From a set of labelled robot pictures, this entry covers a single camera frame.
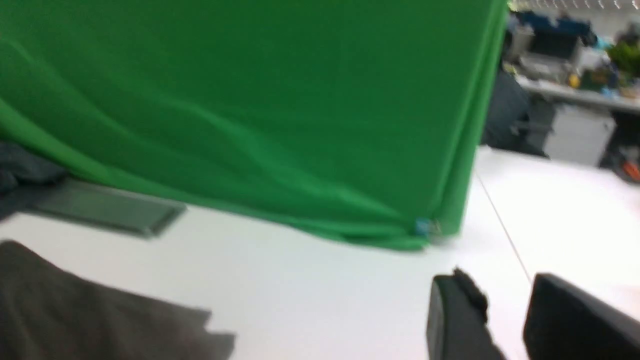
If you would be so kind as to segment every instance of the white table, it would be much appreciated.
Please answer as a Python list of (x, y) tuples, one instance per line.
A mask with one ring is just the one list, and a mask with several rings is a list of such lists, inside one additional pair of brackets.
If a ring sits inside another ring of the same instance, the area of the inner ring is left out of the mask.
[(33, 215), (0, 223), (0, 238), (86, 279), (212, 309), (210, 329), (237, 333), (234, 360), (424, 360), (431, 279), (457, 265), (487, 292), (497, 344), (526, 359), (530, 284), (476, 179), (461, 234), (420, 253), (194, 206), (151, 242)]
[(598, 92), (576, 90), (569, 86), (558, 85), (549, 81), (531, 81), (524, 76), (516, 76), (522, 88), (532, 94), (576, 102), (587, 106), (602, 106), (610, 110), (640, 113), (640, 101), (624, 97), (607, 97)]
[(640, 187), (490, 149), (475, 171), (530, 279), (553, 272), (640, 319)]

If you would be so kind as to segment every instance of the office chair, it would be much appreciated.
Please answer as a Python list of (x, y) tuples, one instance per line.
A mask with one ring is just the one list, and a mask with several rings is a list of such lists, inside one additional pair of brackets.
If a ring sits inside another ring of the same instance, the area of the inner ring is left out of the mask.
[(529, 94), (507, 72), (499, 70), (487, 111), (481, 144), (523, 154), (548, 156), (527, 141), (532, 132), (546, 133), (550, 126), (531, 122)]

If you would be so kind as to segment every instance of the potted plant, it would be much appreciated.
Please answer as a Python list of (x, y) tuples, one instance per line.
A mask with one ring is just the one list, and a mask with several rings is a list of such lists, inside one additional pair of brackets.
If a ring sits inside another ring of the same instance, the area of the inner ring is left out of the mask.
[(607, 49), (611, 62), (618, 68), (618, 89), (625, 97), (637, 97), (634, 80), (640, 78), (640, 47), (620, 42)]

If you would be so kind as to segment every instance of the metal plate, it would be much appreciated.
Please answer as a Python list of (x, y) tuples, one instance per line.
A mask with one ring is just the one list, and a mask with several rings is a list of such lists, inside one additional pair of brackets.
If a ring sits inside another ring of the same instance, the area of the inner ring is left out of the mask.
[(33, 206), (35, 213), (150, 238), (184, 210), (184, 204), (79, 181), (67, 181)]

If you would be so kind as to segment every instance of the green fabric backdrop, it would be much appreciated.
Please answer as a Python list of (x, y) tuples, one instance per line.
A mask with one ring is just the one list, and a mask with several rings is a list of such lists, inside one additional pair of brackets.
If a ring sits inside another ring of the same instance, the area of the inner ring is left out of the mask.
[(0, 131), (79, 177), (393, 249), (460, 227), (504, 1), (0, 4)]

